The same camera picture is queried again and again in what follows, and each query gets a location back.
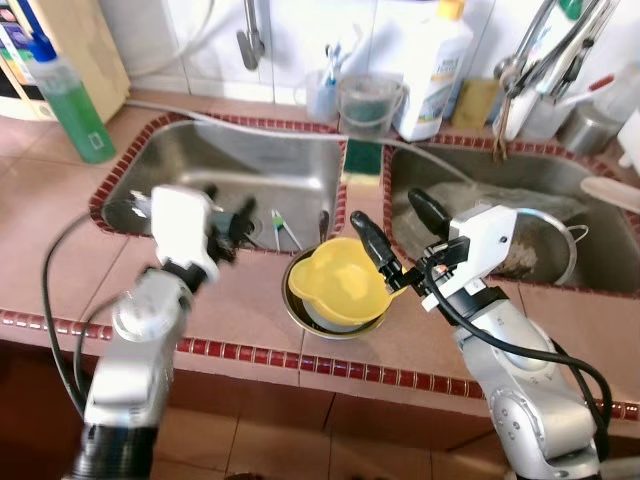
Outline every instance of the kitchen counter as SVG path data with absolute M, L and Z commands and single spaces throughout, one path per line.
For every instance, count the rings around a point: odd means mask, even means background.
M 295 107 L 157 92 L 134 96 L 210 113 L 306 120 L 304 111 Z M 96 166 L 80 160 L 57 124 L 0 117 L 0 338 L 48 345 L 39 285 L 44 253 L 59 231 L 86 211 L 88 199 L 119 157 L 159 115 L 124 108 L 108 124 L 118 155 Z M 452 135 L 452 143 L 456 135 L 469 134 L 446 133 Z M 640 183 L 628 172 L 622 175 Z M 346 200 L 347 218 L 362 209 L 382 222 L 382 187 L 350 185 Z M 348 225 L 342 234 L 354 236 Z M 488 416 L 479 387 L 451 338 L 452 329 L 439 313 L 426 314 L 409 292 L 393 302 L 377 330 L 356 340 L 328 341 L 306 334 L 289 318 L 281 300 L 282 274 L 289 261 L 288 255 L 241 251 L 234 267 L 223 266 L 219 283 L 197 295 L 176 366 Z M 78 322 L 87 312 L 130 288 L 142 268 L 155 263 L 150 239 L 104 233 L 94 224 L 78 230 L 56 256 L 51 275 L 62 347 L 73 348 Z M 493 283 L 568 352 L 605 375 L 617 402 L 611 431 L 640 438 L 640 300 Z M 104 351 L 109 323 L 106 314 L 97 320 L 86 352 Z

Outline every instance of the sink basin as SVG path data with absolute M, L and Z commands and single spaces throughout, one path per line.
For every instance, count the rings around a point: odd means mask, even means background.
M 215 203 L 234 211 L 253 195 L 257 211 L 251 237 L 275 248 L 271 209 L 280 212 L 303 248 L 319 242 L 318 215 L 335 222 L 342 149 L 337 142 L 281 139 L 232 130 L 191 120 L 157 130 L 133 160 L 106 202 L 130 198 L 137 190 L 149 195 L 156 185 L 172 184 L 205 191 L 217 188 Z M 103 211 L 116 232 L 149 234 L 148 220 L 128 207 Z M 282 251 L 297 251 L 291 238 L 280 233 Z
M 486 151 L 431 145 L 425 150 L 479 182 L 577 199 L 586 211 L 567 221 L 567 225 L 586 224 L 590 232 L 577 244 L 577 265 L 565 285 L 628 294 L 640 291 L 640 248 L 633 230 L 621 210 L 581 191 L 581 180 L 593 173 L 578 162 L 553 156 L 513 154 L 504 165 L 496 166 Z M 411 207 L 407 192 L 412 187 L 427 189 L 454 181 L 459 179 L 415 154 L 398 150 L 393 155 L 391 192 L 387 192 L 392 203 L 391 234 L 408 257 L 419 258 L 422 252 L 416 243 L 426 246 L 434 237 L 422 225 L 416 227 L 415 222 L 409 225 L 407 219 L 411 217 L 407 209 Z

